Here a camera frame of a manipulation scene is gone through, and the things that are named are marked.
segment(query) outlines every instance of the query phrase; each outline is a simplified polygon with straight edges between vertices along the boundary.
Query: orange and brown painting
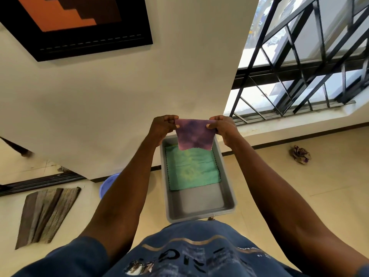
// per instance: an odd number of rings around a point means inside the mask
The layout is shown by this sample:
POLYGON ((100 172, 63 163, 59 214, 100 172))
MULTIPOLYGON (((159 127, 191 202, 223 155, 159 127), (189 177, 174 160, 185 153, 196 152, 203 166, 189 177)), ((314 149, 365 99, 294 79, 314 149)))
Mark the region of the orange and brown painting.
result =
POLYGON ((19 0, 42 32, 121 21, 115 0, 19 0))

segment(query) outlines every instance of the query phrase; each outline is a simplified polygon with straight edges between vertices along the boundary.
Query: green tie-dye cloth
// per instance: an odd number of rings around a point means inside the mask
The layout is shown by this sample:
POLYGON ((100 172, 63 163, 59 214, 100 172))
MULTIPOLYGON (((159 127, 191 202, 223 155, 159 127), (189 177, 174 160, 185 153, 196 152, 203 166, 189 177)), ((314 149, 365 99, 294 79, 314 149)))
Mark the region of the green tie-dye cloth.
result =
POLYGON ((213 150, 192 148, 181 151, 178 145, 165 148, 171 191, 220 182, 213 150))

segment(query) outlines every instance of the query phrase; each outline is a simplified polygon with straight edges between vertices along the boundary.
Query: brown striped doormat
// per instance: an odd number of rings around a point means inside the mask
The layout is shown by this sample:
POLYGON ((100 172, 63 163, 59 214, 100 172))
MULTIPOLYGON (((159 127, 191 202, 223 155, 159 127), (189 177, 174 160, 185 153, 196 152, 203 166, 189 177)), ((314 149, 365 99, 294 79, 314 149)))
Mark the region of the brown striped doormat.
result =
POLYGON ((23 205, 16 249, 31 243, 50 243, 81 188, 45 189, 27 195, 23 205))

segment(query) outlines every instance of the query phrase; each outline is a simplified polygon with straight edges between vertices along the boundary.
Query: person's left hand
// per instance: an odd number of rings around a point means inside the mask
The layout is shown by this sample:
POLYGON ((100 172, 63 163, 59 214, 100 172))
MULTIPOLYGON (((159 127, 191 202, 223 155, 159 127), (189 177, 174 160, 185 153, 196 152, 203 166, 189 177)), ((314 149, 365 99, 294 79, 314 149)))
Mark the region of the person's left hand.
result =
POLYGON ((178 118, 179 117, 175 115, 165 115, 154 118, 147 137, 157 140, 156 146, 159 146, 168 133, 179 128, 179 125, 174 124, 174 120, 178 118))

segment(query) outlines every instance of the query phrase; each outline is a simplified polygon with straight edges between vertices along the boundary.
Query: gray tub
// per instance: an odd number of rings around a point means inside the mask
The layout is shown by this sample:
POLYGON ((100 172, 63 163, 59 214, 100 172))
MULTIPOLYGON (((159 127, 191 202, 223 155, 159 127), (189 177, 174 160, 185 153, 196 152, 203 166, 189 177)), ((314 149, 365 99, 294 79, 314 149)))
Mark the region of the gray tub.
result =
POLYGON ((213 152, 220 173, 220 183, 183 189, 181 191, 171 191, 169 189, 165 147, 177 143, 177 135, 170 135, 160 145, 162 182, 168 221, 175 223, 234 212, 237 202, 224 169, 223 156, 216 137, 214 137, 213 152))

